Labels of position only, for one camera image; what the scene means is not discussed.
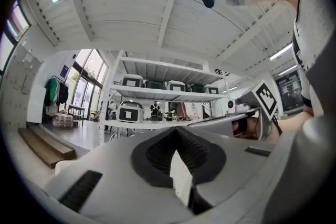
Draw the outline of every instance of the black vent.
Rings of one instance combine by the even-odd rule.
[[[245,149],[245,152],[252,153],[252,154],[255,154],[255,155],[259,155],[259,156],[265,156],[265,157],[268,157],[269,154],[271,154],[270,150],[266,150],[264,148],[258,148],[258,147],[254,147],[254,146],[247,147]]]
[[[69,209],[78,212],[89,198],[93,189],[99,182],[102,174],[87,171],[70,189],[60,198],[59,202]]]
[[[206,162],[207,149],[176,129],[149,147],[146,157],[153,167],[169,175],[176,150],[191,173]]]
[[[135,172],[152,186],[172,187],[172,157],[177,151],[193,176],[193,183],[212,181],[224,167],[225,152],[192,133],[192,128],[172,127],[140,143],[132,152]]]

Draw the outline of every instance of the floor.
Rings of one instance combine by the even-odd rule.
[[[43,189],[54,177],[55,170],[47,167],[31,151],[18,132],[8,132],[6,138],[9,151],[20,174]]]
[[[94,121],[84,121],[83,127],[78,123],[78,127],[73,128],[56,128],[51,124],[43,124],[44,127],[58,135],[62,139],[75,144],[77,146],[92,150],[99,146],[99,123]],[[108,142],[111,135],[117,132],[117,128],[113,127],[110,134],[110,127],[105,131],[105,142]],[[126,136],[126,130],[121,131],[122,136]]]

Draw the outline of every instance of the cable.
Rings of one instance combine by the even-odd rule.
[[[279,136],[280,136],[282,134],[282,129],[279,126],[277,118],[275,116],[273,116],[272,121],[273,121],[275,127],[277,128],[277,130],[279,132]]]

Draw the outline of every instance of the wooden step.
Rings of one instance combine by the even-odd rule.
[[[65,160],[69,161],[76,158],[76,151],[61,142],[57,141],[51,135],[43,131],[38,126],[30,126],[29,129],[33,131],[43,142],[47,144],[53,151],[61,155]]]
[[[30,149],[51,169],[56,164],[63,161],[64,158],[52,151],[35,133],[29,129],[19,128],[19,134],[22,136]]]

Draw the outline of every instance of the black bag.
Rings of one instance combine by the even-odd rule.
[[[69,97],[68,86],[66,86],[63,82],[60,82],[57,105],[66,103],[68,100],[68,97]]]

